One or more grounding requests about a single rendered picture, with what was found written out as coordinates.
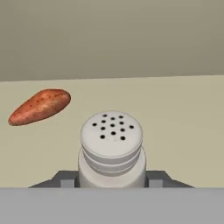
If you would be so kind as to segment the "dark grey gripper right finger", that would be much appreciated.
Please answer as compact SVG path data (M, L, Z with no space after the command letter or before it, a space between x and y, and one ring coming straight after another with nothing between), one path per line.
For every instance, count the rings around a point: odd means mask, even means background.
M188 187L191 185L172 179L166 171L147 171L145 178L145 187Z

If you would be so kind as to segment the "white shaker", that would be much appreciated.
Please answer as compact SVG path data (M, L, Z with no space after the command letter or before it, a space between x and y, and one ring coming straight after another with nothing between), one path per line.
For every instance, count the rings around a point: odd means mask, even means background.
M80 132L78 158L81 187L143 187L146 155L143 131L131 115L119 111L97 113Z

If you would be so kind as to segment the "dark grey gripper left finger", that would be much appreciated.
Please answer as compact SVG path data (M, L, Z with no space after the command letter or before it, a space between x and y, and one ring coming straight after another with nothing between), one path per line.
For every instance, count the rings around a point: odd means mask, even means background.
M76 188L79 186L77 171L58 171L51 179L32 185L31 188Z

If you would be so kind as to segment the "orange sweet potato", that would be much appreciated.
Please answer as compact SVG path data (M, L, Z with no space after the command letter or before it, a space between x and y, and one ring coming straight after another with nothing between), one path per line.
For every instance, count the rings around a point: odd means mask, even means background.
M41 90L10 115L8 124L21 126L44 120L59 113L70 101L71 95L66 90L55 88Z

